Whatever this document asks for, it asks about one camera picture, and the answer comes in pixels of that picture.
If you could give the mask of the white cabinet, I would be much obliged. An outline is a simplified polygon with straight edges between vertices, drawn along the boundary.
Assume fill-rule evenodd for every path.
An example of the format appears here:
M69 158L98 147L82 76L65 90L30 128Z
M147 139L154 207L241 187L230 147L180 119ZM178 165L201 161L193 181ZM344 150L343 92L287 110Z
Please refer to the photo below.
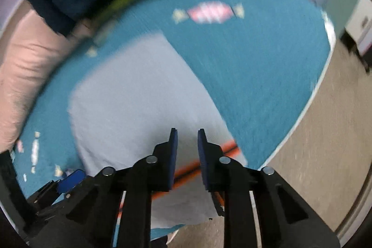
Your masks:
M340 40L371 73L371 0L358 0Z

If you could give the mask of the teal quilted bed cover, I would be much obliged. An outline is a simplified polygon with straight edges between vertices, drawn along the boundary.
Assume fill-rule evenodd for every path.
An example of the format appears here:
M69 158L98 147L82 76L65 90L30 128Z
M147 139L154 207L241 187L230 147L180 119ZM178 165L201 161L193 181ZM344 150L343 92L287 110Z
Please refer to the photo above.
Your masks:
M26 196L82 169L69 116L77 85L135 38L161 33L205 87L232 140L224 148L252 169L276 152L303 116L334 47L323 11L308 0L138 0L82 42L39 94L14 153ZM198 168L177 172L154 196L151 236L216 216Z

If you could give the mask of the grey and navy sweater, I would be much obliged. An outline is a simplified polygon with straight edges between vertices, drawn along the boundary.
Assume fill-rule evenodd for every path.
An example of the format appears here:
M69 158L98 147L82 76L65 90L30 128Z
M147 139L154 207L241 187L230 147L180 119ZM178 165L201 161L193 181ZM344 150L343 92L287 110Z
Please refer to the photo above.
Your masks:
M221 147L233 138L205 87L161 33L135 38L90 72L68 111L90 176L134 165L167 141L172 128L177 172L198 162L198 130Z

